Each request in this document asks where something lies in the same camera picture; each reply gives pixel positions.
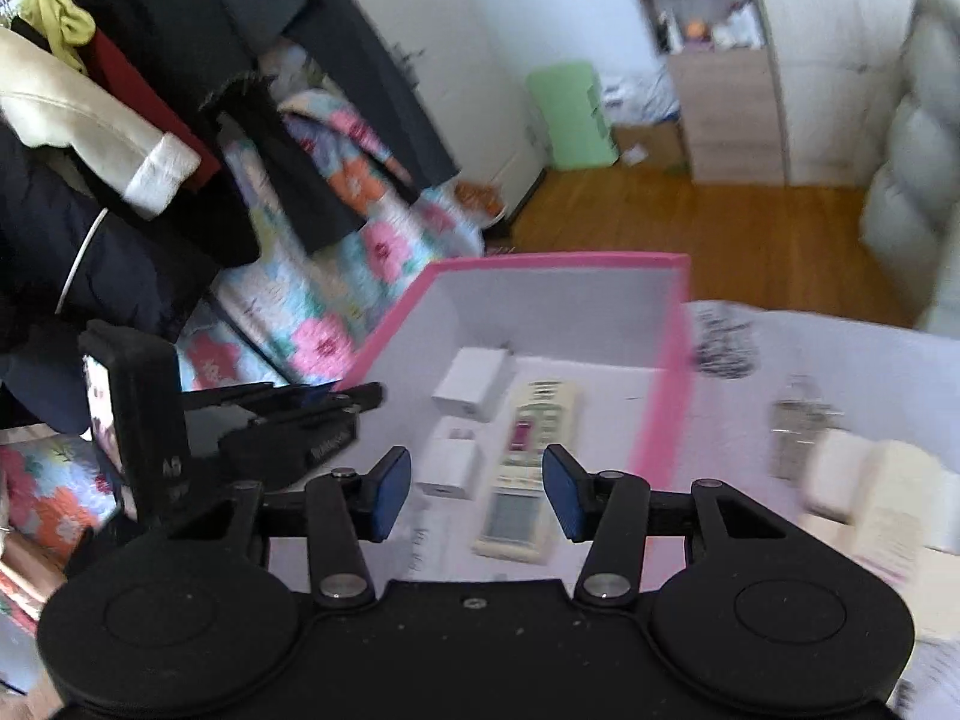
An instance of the black circular cover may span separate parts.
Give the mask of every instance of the black circular cover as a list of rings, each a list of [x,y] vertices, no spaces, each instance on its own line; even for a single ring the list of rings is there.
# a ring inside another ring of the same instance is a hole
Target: black circular cover
[[[673,577],[651,626],[702,688],[790,714],[848,709],[889,691],[914,637],[889,586],[832,550],[787,551],[778,539],[711,553]]]
[[[290,649],[294,596],[243,557],[195,541],[131,557],[94,565],[43,610],[37,645],[69,698],[140,717],[189,716],[251,688]]]

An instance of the metal screw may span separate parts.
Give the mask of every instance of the metal screw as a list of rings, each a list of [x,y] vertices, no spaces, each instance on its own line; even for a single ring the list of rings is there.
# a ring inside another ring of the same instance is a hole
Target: metal screw
[[[367,589],[367,580],[356,574],[331,574],[320,580],[320,592],[328,598],[356,598]]]
[[[584,581],[584,590],[594,598],[620,598],[630,592],[630,581],[619,574],[594,574]]]

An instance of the teal object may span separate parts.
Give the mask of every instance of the teal object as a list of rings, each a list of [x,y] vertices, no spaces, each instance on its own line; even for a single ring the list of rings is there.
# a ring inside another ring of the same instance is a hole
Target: teal object
[[[609,167],[619,158],[589,62],[553,65],[527,76],[527,88],[550,134],[557,170]]]

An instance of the red garment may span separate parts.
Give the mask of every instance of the red garment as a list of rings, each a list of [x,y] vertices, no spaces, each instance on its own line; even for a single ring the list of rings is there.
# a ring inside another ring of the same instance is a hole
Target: red garment
[[[162,132],[172,132],[200,156],[200,167],[184,182],[184,186],[198,191],[222,169],[220,161],[184,124],[167,103],[160,98],[139,71],[131,65],[113,41],[97,29],[93,40],[78,49],[80,59],[90,73],[90,79],[107,90],[127,108],[131,108]]]

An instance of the camera screen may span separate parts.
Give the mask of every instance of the camera screen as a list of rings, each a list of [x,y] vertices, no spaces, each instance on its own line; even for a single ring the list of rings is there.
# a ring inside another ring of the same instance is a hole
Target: camera screen
[[[114,467],[123,472],[120,447],[117,445],[116,426],[113,423],[113,403],[110,400],[109,371],[89,355],[83,356],[83,375],[86,378],[86,400],[90,405],[90,426],[93,439],[104,450]]]

